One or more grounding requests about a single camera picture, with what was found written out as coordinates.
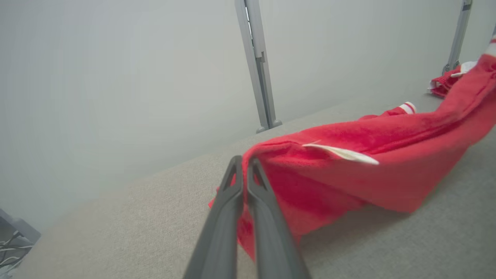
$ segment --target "red cloth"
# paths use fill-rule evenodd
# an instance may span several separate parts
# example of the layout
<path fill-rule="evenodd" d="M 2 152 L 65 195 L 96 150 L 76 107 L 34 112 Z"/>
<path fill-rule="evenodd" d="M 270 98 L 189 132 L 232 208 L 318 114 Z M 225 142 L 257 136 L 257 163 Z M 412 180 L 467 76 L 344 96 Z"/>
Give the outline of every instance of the red cloth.
<path fill-rule="evenodd" d="M 444 75 L 440 77 L 436 77 L 435 79 L 431 80 L 431 92 L 432 94 L 439 96 L 439 97 L 446 97 L 448 92 L 451 90 L 453 85 L 462 77 L 457 76 L 457 77 L 451 77 L 452 74 L 454 73 L 459 73 L 461 67 L 457 66 L 454 70 L 447 71 L 444 73 Z"/>
<path fill-rule="evenodd" d="M 413 212 L 467 148 L 495 124 L 495 85 L 496 58 L 484 54 L 435 112 L 406 114 L 395 109 L 274 138 L 243 155 L 244 174 L 249 159 L 258 157 L 297 241 L 367 203 Z M 302 146 L 316 141 L 366 154 L 379 164 Z M 254 258 L 253 220 L 246 205 L 238 241 Z"/>

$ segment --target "red sweater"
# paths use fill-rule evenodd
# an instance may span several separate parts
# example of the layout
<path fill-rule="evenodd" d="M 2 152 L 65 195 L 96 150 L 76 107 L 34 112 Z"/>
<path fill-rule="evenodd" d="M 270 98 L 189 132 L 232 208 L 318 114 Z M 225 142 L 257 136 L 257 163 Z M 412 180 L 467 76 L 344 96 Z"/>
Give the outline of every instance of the red sweater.
<path fill-rule="evenodd" d="M 411 107 L 403 105 L 380 116 L 274 138 L 243 155 L 244 174 L 250 157 L 258 157 L 297 241 L 367 203 L 413 212 L 495 124 L 495 56 L 493 40 L 434 112 L 409 114 Z M 364 157 L 339 156 L 338 149 L 326 146 Z M 238 241 L 254 258 L 253 220 L 246 205 Z"/>

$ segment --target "red fabric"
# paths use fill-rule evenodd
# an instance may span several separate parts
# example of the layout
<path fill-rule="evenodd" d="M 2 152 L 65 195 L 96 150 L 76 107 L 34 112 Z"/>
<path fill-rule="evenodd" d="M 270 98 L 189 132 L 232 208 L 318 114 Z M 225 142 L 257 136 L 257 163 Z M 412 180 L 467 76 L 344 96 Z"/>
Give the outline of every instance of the red fabric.
<path fill-rule="evenodd" d="M 461 76 L 451 77 L 451 75 L 454 73 L 459 73 L 460 69 L 461 66 L 457 66 L 456 69 L 447 71 L 444 75 L 433 79 L 431 81 L 431 84 L 434 85 L 434 88 L 431 89 L 432 94 L 442 98 L 446 97 L 453 85 L 461 78 Z"/>
<path fill-rule="evenodd" d="M 243 155 L 244 180 L 249 159 L 258 157 L 297 241 L 367 203 L 413 212 L 495 124 L 495 85 L 496 58 L 482 55 L 435 112 L 405 114 L 397 108 L 256 144 Z M 316 141 L 364 153 L 379 165 L 302 146 Z M 253 220 L 246 205 L 238 241 L 254 258 Z"/>

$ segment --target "gray table surface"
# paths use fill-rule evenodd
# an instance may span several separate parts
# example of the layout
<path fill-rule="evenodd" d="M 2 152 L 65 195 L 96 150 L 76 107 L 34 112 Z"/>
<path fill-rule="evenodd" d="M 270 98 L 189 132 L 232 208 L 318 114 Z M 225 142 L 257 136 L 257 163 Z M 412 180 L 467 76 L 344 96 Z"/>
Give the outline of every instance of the gray table surface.
<path fill-rule="evenodd" d="M 380 114 L 404 101 L 420 112 L 440 103 L 423 94 L 354 99 L 108 193 L 45 231 L 15 278 L 181 278 L 233 155 L 275 136 Z M 496 278 L 495 205 L 493 131 L 415 213 L 368 206 L 303 237 L 301 250 L 315 279 Z M 255 277 L 253 262 L 239 249 L 238 278 Z"/>

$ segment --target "white stripe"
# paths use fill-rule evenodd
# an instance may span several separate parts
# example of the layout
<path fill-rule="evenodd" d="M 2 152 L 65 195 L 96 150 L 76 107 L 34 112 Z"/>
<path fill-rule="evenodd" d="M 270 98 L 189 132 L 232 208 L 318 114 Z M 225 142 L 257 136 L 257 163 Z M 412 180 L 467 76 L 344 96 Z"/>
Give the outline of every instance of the white stripe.
<path fill-rule="evenodd" d="M 484 53 L 496 57 L 496 43 L 489 44 L 488 49 Z"/>
<path fill-rule="evenodd" d="M 405 104 L 409 104 L 413 108 L 413 112 L 417 112 L 417 107 L 414 104 L 410 102 L 405 102 Z"/>
<path fill-rule="evenodd" d="M 413 110 L 407 104 L 402 104 L 400 108 L 403 109 L 407 114 L 413 114 Z"/>
<path fill-rule="evenodd" d="M 375 160 L 374 158 L 367 156 L 362 153 L 358 153 L 356 151 L 352 151 L 349 149 L 343 149 L 343 148 L 337 148 L 337 147 L 332 147 L 328 145 L 320 145 L 320 144 L 303 144 L 303 147 L 317 147 L 317 148 L 322 148 L 324 150 L 330 151 L 333 154 L 336 154 L 337 156 L 346 159 L 348 161 L 355 161 L 355 162 L 361 162 L 361 163 L 367 163 L 367 164 L 372 164 L 372 165 L 379 165 L 379 162 Z"/>

